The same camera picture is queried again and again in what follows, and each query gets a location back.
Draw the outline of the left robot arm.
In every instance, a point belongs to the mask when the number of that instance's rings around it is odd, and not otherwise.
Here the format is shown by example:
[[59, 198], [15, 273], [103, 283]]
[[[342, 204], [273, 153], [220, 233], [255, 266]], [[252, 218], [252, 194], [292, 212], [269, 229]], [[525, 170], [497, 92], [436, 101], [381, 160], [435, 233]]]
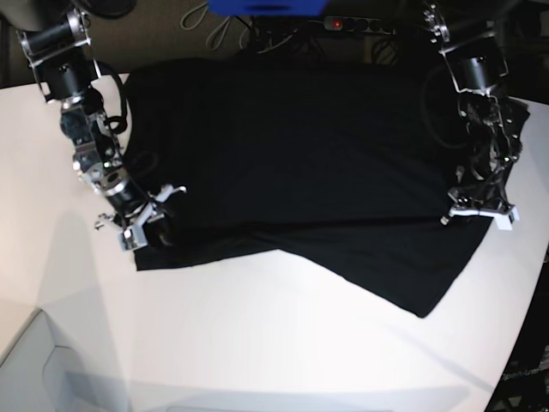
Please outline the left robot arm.
[[509, 67], [493, 27], [515, 6], [514, 1], [422, 3], [422, 27], [443, 60], [429, 75], [447, 70], [467, 134], [462, 142], [448, 142], [432, 125], [427, 127], [438, 144], [462, 156], [448, 191], [452, 205], [441, 219], [444, 225], [456, 217], [484, 217], [509, 231], [520, 219], [505, 185], [522, 154], [521, 133], [529, 111], [509, 96]]

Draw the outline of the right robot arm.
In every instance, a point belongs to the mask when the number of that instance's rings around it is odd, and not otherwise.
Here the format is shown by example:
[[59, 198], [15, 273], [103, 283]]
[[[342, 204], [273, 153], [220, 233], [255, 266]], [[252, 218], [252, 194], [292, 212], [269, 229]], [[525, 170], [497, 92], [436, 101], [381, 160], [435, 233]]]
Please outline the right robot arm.
[[127, 100], [120, 99], [120, 115], [109, 117], [93, 86], [103, 74], [112, 76], [118, 88], [123, 84], [115, 70], [94, 58], [88, 17], [115, 20], [134, 7], [132, 1], [113, 6], [97, 1], [1, 3], [1, 16], [15, 27], [44, 100], [61, 105], [60, 128], [74, 146], [75, 172], [113, 209], [99, 215], [95, 226], [113, 227], [124, 251], [172, 245], [167, 221], [172, 212], [166, 202], [185, 190], [163, 185], [153, 194], [139, 186], [124, 164], [118, 140], [127, 126]]

